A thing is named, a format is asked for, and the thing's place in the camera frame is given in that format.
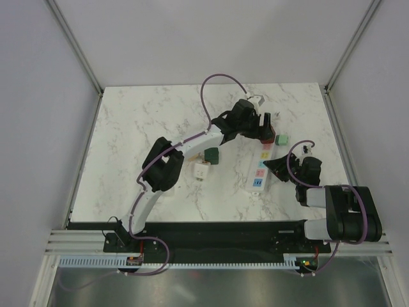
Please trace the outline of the red cube plug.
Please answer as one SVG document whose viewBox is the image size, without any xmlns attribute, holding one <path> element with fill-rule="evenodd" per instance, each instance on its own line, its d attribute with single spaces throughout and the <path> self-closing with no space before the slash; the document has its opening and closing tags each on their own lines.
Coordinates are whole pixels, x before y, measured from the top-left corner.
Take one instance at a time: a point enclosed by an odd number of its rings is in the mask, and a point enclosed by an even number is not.
<svg viewBox="0 0 409 307">
<path fill-rule="evenodd" d="M 274 128 L 270 125 L 268 127 L 262 127 L 260 132 L 260 141 L 262 144 L 272 144 L 275 141 L 276 133 Z"/>
</svg>

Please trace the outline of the light green plug adapter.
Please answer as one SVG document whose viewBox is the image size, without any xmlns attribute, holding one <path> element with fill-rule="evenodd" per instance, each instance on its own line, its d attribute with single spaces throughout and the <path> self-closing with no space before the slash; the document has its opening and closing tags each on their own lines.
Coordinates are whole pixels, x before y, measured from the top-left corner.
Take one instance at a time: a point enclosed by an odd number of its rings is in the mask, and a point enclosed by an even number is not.
<svg viewBox="0 0 409 307">
<path fill-rule="evenodd" d="M 275 144 L 277 146 L 286 146 L 289 142 L 289 136 L 286 134 L 279 134 L 275 138 Z"/>
</svg>

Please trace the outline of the white power strip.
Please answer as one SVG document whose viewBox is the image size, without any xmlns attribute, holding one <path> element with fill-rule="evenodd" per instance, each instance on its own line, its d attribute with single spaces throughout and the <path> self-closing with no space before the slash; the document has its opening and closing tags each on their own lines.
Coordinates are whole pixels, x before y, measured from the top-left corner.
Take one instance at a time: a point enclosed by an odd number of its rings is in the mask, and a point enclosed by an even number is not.
<svg viewBox="0 0 409 307">
<path fill-rule="evenodd" d="M 245 190 L 252 194 L 263 193 L 269 178 L 269 170 L 264 162 L 274 157 L 273 143 L 256 143 L 247 175 Z"/>
</svg>

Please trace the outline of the green cube plug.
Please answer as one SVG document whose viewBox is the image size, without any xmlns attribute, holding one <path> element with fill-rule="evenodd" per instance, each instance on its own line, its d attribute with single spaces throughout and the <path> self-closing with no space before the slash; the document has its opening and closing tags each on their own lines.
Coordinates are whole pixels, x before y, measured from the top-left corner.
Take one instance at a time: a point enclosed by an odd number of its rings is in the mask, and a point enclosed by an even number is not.
<svg viewBox="0 0 409 307">
<path fill-rule="evenodd" d="M 204 160 L 211 165 L 218 165 L 219 159 L 220 153 L 217 147 L 208 148 L 204 151 Z"/>
</svg>

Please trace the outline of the white cube plug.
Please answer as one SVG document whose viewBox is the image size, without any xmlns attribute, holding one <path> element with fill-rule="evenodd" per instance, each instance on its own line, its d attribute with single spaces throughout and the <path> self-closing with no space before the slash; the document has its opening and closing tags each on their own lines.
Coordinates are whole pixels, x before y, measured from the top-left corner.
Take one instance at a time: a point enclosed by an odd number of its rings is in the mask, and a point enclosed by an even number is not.
<svg viewBox="0 0 409 307">
<path fill-rule="evenodd" d="M 196 180 L 203 181 L 207 178 L 211 164 L 207 161 L 197 161 L 194 165 L 193 175 Z"/>
</svg>

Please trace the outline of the beige cube plug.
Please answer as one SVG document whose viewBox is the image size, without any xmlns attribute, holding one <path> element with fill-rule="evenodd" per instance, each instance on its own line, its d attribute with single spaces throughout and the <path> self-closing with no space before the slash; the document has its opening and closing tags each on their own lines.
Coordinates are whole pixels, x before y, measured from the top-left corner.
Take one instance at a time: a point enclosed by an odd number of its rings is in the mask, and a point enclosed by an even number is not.
<svg viewBox="0 0 409 307">
<path fill-rule="evenodd" d="M 189 161 L 194 161 L 196 159 L 200 159 L 201 158 L 201 154 L 197 153 L 195 155 L 193 155 L 192 157 L 189 158 Z"/>
</svg>

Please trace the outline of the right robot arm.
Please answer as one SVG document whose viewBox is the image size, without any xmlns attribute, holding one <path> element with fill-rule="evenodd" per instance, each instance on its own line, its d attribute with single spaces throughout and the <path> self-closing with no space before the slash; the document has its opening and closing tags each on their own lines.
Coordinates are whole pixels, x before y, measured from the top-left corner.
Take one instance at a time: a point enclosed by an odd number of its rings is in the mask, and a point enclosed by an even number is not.
<svg viewBox="0 0 409 307">
<path fill-rule="evenodd" d="M 296 200 L 303 207 L 325 209 L 322 219 L 306 220 L 293 235 L 294 247 L 309 251 L 316 240 L 356 243 L 378 242 L 382 224 L 368 187 L 326 185 L 319 188 L 322 162 L 315 157 L 299 159 L 289 154 L 263 163 L 282 182 L 295 185 Z"/>
</svg>

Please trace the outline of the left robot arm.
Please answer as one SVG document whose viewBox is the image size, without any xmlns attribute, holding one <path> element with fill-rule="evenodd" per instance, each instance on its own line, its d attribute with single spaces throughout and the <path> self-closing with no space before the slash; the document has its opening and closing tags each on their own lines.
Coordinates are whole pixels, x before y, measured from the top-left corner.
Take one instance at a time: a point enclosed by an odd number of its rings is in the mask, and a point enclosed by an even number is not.
<svg viewBox="0 0 409 307">
<path fill-rule="evenodd" d="M 261 95 L 240 99 L 232 110 L 225 111 L 210 122 L 202 132 L 178 143 L 164 137 L 158 138 L 145 158 L 137 183 L 142 191 L 126 216 L 126 225 L 118 237 L 118 244 L 125 251 L 135 251 L 146 220 L 161 195 L 177 183 L 185 160 L 209 148 L 221 146 L 238 135 L 257 139 L 262 144 L 275 141 L 276 133 L 271 125 L 271 114 L 259 114 L 264 103 Z"/>
</svg>

